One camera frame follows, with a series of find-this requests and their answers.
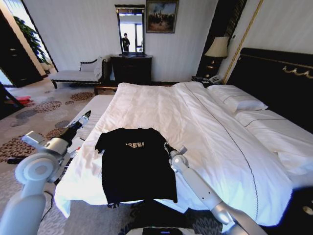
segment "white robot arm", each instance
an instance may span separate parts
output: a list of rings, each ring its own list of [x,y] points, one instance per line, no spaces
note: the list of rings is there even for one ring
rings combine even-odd
[[[182,174],[189,187],[213,213],[214,217],[225,225],[235,222],[235,225],[229,230],[229,234],[266,235],[264,230],[246,213],[227,205],[213,188],[195,170],[188,166],[188,161],[183,156],[187,151],[184,146],[179,151],[172,148],[168,143],[165,143],[164,147],[171,157],[170,164],[172,169]]]
[[[36,147],[33,154],[15,169],[17,180],[24,184],[8,202],[0,223],[0,235],[36,235],[45,209],[44,186],[53,183],[62,174],[70,155],[67,148],[79,128],[89,119],[91,111],[72,123],[59,136],[45,142],[42,136],[29,132],[22,140]]]

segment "potted plant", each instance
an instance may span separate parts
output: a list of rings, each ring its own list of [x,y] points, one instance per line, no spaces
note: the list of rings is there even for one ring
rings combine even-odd
[[[44,70],[48,70],[48,63],[45,53],[41,50],[39,40],[36,38],[36,34],[38,34],[35,30],[31,27],[25,25],[25,21],[21,20],[20,18],[14,16],[14,19],[18,26],[20,27],[24,37],[26,38],[28,44],[32,48],[33,52],[35,53],[38,61],[42,64]]]

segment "black headboard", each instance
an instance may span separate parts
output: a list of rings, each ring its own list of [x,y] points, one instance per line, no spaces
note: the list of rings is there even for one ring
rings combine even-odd
[[[227,84],[313,133],[313,55],[243,48]]]

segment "picture frame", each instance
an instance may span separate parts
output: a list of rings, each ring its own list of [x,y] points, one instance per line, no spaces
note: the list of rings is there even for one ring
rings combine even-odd
[[[175,33],[179,0],[146,1],[146,33]]]

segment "white bedsheet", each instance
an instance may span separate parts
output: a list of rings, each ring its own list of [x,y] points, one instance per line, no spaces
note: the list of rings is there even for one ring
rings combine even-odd
[[[107,204],[101,183],[102,155],[94,146],[102,132],[121,127],[153,127],[174,148],[185,145],[189,165],[226,203],[261,225],[279,222],[292,190],[284,167],[240,123],[210,101],[197,82],[172,87],[119,84],[112,102],[57,185],[55,202],[66,217],[71,200]],[[188,207],[206,209],[179,174],[176,183],[178,203],[158,201],[181,212]]]

